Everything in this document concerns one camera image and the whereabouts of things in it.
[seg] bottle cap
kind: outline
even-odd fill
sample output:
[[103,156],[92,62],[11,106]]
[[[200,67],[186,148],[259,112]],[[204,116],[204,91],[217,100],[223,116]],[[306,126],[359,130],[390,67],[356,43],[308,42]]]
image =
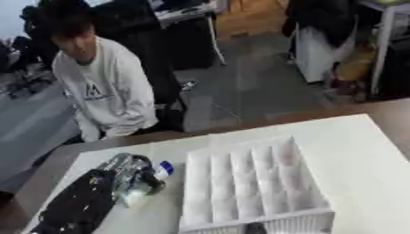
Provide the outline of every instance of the bottle cap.
[[169,175],[172,175],[172,173],[174,173],[174,166],[168,162],[168,161],[162,161],[160,163],[160,165],[167,170]]

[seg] floor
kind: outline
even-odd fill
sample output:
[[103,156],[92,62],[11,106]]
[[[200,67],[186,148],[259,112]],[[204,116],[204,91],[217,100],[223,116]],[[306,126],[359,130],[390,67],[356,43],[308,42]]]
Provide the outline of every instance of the floor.
[[296,66],[286,63],[287,39],[282,35],[236,37],[222,41],[221,48],[227,66],[177,72],[180,80],[199,82],[184,95],[188,131],[330,106],[319,85],[306,84]]
[[280,32],[286,16],[285,0],[228,0],[228,9],[217,18],[219,38],[238,34]]
[[29,98],[0,95],[0,110],[0,191],[14,192],[36,159],[79,130],[57,83]]

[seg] wall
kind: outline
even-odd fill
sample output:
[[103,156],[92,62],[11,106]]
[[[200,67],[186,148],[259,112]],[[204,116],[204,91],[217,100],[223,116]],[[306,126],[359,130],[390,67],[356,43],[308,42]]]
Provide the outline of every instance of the wall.
[[0,38],[24,35],[21,11],[26,5],[35,5],[36,2],[36,0],[0,0]]

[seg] white table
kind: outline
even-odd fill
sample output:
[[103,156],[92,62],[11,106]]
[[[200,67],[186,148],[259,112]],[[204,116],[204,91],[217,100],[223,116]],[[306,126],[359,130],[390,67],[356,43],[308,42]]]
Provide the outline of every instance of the white table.
[[378,84],[383,72],[384,61],[389,48],[390,39],[394,26],[394,16],[398,13],[410,14],[409,0],[361,0],[361,5],[365,5],[374,10],[383,12],[382,27],[378,37],[378,54],[372,74],[372,94],[378,92]]
[[213,24],[212,16],[222,12],[227,7],[227,0],[210,0],[206,4],[196,6],[197,10],[184,13],[185,9],[173,11],[173,12],[156,12],[156,17],[161,23],[162,27],[168,27],[171,24],[175,24],[180,21],[189,20],[192,18],[205,17],[208,21],[208,27],[210,28],[210,40],[212,47],[218,56],[222,65],[226,65],[225,57],[222,55],[221,50],[216,40],[216,30]]
[[[175,165],[166,188],[143,207],[115,206],[94,233],[174,234],[181,215],[187,152],[279,135],[295,137],[320,190],[336,211],[332,234],[410,233],[410,164],[364,114],[84,153],[46,204],[77,177],[115,154],[145,154],[155,163],[168,160]],[[27,229],[37,222],[34,216]]]

